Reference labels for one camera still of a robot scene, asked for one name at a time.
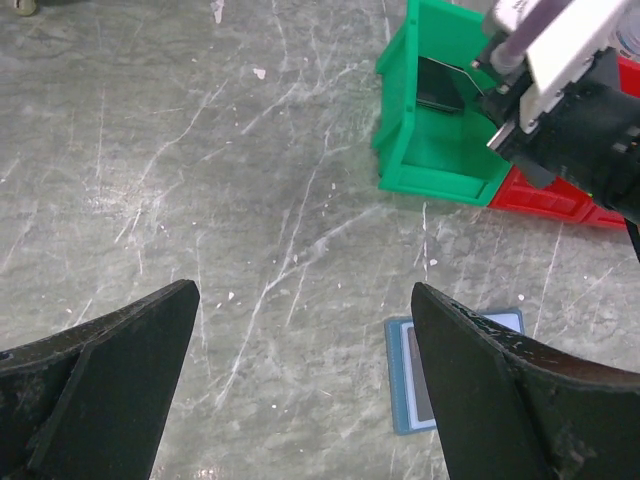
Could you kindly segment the blue card holder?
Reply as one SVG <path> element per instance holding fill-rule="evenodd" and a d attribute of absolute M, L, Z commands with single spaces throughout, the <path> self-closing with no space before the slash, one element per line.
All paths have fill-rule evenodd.
<path fill-rule="evenodd" d="M 385 324 L 391 406 L 397 434 L 437 431 L 448 455 L 514 454 L 534 440 L 508 353 L 524 340 L 522 314 L 477 313 L 435 293 L 416 290 L 413 314 Z M 407 328 L 413 326 L 434 420 L 415 420 Z"/>

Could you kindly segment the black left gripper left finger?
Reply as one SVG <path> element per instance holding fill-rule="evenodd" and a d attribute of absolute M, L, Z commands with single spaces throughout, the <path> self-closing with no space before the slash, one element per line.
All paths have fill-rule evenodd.
<path fill-rule="evenodd" d="M 199 301 L 178 280 L 2 351 L 2 478 L 149 478 Z"/>

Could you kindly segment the silver card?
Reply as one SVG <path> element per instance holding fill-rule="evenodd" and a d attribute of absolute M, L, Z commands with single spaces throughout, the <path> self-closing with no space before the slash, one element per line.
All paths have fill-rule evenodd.
<path fill-rule="evenodd" d="M 411 383 L 415 407 L 414 417 L 420 426 L 434 420 L 434 414 L 427 390 L 415 328 L 407 328 L 408 352 L 410 357 Z"/>

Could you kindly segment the black VIP credit card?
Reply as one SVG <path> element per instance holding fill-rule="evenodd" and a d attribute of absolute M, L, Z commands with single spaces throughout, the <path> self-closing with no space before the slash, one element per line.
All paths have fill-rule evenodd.
<path fill-rule="evenodd" d="M 483 89 L 469 75 L 468 72 L 466 72 L 465 70 L 461 70 L 457 73 L 457 75 L 457 88 L 465 102 L 472 103 L 478 98 L 482 98 L 484 96 Z"/>

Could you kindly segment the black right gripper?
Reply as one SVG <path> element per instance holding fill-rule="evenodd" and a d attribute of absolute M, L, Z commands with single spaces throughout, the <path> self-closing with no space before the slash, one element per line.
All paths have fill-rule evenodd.
<path fill-rule="evenodd" d="M 560 89 L 557 104 L 520 125 L 520 97 L 533 85 L 522 73 L 509 90 L 487 89 L 479 110 L 498 128 L 489 148 L 536 187 L 561 178 L 595 203 L 639 223 L 639 99 L 620 87 L 618 55 L 595 55 L 584 75 Z"/>

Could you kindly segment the green plastic bin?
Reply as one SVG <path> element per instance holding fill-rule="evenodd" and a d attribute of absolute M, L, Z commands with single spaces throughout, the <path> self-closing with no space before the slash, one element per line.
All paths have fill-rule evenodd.
<path fill-rule="evenodd" d="M 410 1 L 406 18 L 376 62 L 381 119 L 372 140 L 383 190 L 488 205 L 510 165 L 487 146 L 496 128 L 469 103 L 457 114 L 416 103 L 418 58 L 465 70 L 483 89 L 495 87 L 471 66 L 488 43 L 482 16 L 446 1 Z"/>

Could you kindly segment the small clear plastic cup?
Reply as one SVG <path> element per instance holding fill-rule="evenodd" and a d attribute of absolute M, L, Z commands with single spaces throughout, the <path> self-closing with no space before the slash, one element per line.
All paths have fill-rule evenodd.
<path fill-rule="evenodd" d="M 639 9 L 632 8 L 622 15 L 613 36 L 613 43 L 620 55 L 639 62 L 640 49 Z"/>

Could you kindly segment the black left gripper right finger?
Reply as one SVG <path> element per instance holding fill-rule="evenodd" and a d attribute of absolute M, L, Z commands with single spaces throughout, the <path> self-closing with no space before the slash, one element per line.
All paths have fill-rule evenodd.
<path fill-rule="evenodd" d="M 424 283 L 411 311 L 450 478 L 638 478 L 637 373 L 552 348 Z"/>

